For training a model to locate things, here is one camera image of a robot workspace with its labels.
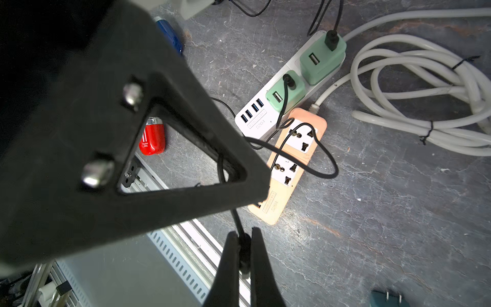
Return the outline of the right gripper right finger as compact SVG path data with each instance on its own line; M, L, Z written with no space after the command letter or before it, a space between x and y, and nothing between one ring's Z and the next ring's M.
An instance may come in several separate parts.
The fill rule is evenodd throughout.
M262 231L257 227L252 228L251 238L251 305L286 307L274 278Z

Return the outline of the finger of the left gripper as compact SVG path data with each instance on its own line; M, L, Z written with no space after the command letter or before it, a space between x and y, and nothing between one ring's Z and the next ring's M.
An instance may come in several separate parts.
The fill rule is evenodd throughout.
M226 184L124 194L147 119ZM269 170L130 1L1 2L1 263L33 265L262 201Z

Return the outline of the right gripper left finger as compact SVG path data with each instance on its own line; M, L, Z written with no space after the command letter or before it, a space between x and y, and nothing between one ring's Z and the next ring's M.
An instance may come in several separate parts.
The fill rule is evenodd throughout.
M239 239L236 232L226 237L212 287L203 306L239 306Z

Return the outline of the red blue electric shaver case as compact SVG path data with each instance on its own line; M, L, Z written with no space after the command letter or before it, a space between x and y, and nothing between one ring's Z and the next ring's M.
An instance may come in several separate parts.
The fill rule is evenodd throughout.
M139 149L145 156L161 154L166 149L166 135L163 121L158 117L149 117L145 125Z

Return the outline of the teal cube adapter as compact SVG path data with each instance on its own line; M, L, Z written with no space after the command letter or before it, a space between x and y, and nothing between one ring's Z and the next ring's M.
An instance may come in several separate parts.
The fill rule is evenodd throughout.
M370 307L410 307L401 294L373 290L369 298Z

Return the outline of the white power strip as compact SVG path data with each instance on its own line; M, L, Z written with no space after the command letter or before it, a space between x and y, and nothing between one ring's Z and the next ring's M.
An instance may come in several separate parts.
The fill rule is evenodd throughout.
M235 123L247 137L265 140L283 120L330 80L346 58L347 44L338 37L335 49L326 45L326 31L316 32L239 111Z

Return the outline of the green charger adapter with prongs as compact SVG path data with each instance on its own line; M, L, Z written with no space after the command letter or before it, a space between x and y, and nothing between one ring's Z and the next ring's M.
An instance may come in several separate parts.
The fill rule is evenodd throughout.
M289 75L295 86L285 87L284 77ZM287 105L285 107L285 113L289 112L298 102L300 102L307 94L307 89L303 78L301 78L294 70L289 70L286 74L280 77L280 79L267 90L266 99L270 105L278 112L282 110L284 105L285 96L288 96Z

